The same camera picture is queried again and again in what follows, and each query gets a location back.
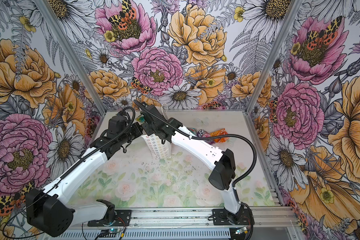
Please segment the white paper bag with cartoon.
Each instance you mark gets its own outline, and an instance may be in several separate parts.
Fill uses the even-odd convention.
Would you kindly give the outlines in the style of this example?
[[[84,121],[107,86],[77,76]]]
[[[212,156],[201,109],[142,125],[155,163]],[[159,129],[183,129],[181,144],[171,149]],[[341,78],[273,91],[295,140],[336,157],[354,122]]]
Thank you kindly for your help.
[[[148,136],[144,131],[141,136],[151,151],[152,157],[155,160],[167,159],[171,157],[171,143],[161,140],[155,134]]]

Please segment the orange snack packet back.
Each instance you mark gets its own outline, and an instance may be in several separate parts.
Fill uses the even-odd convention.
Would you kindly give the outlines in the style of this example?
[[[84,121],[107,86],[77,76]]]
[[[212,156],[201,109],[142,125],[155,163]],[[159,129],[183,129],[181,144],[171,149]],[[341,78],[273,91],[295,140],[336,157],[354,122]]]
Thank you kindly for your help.
[[[217,137],[217,136],[223,136],[223,135],[227,135],[227,134],[228,133],[227,133],[226,129],[223,128],[223,129],[211,132],[210,136],[211,137]],[[215,142],[215,143],[225,143],[228,140],[229,140],[229,137],[224,137],[224,138],[213,139],[213,142]]]

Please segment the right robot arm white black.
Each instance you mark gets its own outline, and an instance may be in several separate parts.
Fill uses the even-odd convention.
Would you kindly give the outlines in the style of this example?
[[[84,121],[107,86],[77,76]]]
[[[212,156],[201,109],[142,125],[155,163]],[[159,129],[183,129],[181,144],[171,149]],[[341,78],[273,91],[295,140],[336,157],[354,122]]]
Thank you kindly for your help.
[[[148,106],[137,100],[134,103],[140,108],[145,119],[143,129],[148,135],[155,134],[161,140],[187,150],[211,170],[209,182],[222,195],[226,212],[224,218],[232,225],[236,225],[240,219],[242,205],[232,184],[236,176],[234,153],[229,149],[223,151],[203,140],[198,140],[197,136],[181,122],[174,118],[167,120],[155,106]]]

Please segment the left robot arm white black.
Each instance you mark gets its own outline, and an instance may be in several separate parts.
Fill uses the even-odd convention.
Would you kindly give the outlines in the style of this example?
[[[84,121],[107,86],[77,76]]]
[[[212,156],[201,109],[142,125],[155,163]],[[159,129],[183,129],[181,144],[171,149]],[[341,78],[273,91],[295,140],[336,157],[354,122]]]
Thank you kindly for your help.
[[[115,205],[99,199],[84,207],[70,206],[69,201],[85,180],[116,152],[143,134],[142,126],[121,113],[109,120],[108,129],[95,139],[84,155],[61,176],[42,190],[26,195],[27,222],[38,230],[58,237],[69,227],[85,222],[112,225],[117,214]]]

